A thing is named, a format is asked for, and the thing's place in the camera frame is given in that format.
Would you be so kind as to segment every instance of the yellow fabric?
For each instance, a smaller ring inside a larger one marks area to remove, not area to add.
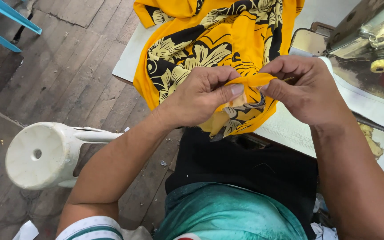
[[[140,56],[134,86],[152,110],[194,67],[230,65],[244,95],[217,109],[200,127],[217,139],[256,130],[276,111],[258,87],[273,76],[262,65],[288,54],[294,19],[304,0],[136,0],[145,27],[161,25]]]

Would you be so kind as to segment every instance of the person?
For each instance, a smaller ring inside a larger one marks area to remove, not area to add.
[[[252,151],[211,142],[187,128],[154,239],[312,239],[318,174],[340,239],[384,239],[384,172],[325,63],[280,56],[260,72],[278,78],[262,93],[309,125],[317,160],[276,146]],[[169,132],[205,122],[242,94],[241,84],[223,86],[237,77],[230,66],[193,69],[146,119],[98,151],[67,199],[57,239],[148,239],[120,228],[118,199]],[[280,80],[289,77],[297,83]]]

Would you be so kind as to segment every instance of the shirt sleeve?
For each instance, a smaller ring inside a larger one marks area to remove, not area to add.
[[[59,234],[56,240],[124,240],[120,225],[108,216],[81,219]]]

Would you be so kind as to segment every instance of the black pants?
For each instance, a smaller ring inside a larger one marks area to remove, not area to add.
[[[315,204],[318,168],[315,159],[285,147],[245,150],[222,139],[210,142],[200,128],[187,128],[180,141],[175,172],[166,192],[196,182],[232,184],[269,196],[287,207],[308,239]]]

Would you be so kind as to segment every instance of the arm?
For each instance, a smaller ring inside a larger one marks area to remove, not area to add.
[[[341,239],[384,239],[384,172],[318,58],[281,56],[261,69],[280,79],[262,88],[309,124],[321,187]]]
[[[135,127],[99,150],[84,166],[63,208],[59,235],[90,216],[118,220],[118,200],[169,132],[197,126],[216,108],[241,95],[244,86],[217,86],[240,77],[229,66],[195,68],[177,90]]]

